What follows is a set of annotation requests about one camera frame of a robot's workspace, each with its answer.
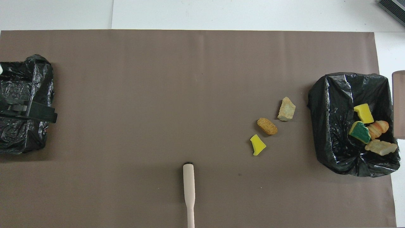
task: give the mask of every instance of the white table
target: white table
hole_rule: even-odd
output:
[[[375,32],[380,74],[405,69],[405,27],[374,0],[13,0],[0,30],[183,29]],[[405,140],[399,140],[405,149]],[[405,226],[405,168],[392,175],[396,223]]]

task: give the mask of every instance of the croissant-shaped object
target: croissant-shaped object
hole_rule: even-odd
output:
[[[388,131],[389,125],[386,121],[378,120],[373,124],[370,124],[368,127],[371,139],[376,139],[381,136],[381,134]]]

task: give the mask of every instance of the brown oval nugget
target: brown oval nugget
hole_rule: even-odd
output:
[[[268,135],[274,135],[277,133],[277,127],[270,120],[266,118],[260,118],[257,121],[257,125]]]

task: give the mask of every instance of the black plastic bag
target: black plastic bag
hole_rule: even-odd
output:
[[[365,144],[348,135],[359,121],[353,107],[367,103],[374,120],[389,123],[378,139],[397,144],[388,79],[377,74],[333,73],[320,78],[310,89],[313,138],[318,161],[338,174],[384,176],[399,168],[399,149],[380,156],[365,150]]]
[[[51,109],[53,69],[44,57],[33,55],[24,62],[0,62],[0,65],[3,69],[0,75],[1,112],[7,112],[5,99],[31,102],[42,109]],[[35,114],[41,110],[33,108],[31,112]],[[0,153],[20,154],[43,148],[47,127],[45,121],[0,117]]]

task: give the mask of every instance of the yellow block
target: yellow block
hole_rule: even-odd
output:
[[[260,152],[262,152],[262,150],[266,148],[266,144],[263,143],[263,141],[259,138],[258,135],[252,136],[252,138],[250,138],[250,141],[252,142],[254,150],[253,155],[255,156],[260,154]]]
[[[362,104],[354,107],[354,111],[357,112],[358,117],[363,123],[374,122],[373,116],[371,115],[370,108],[368,104]]]

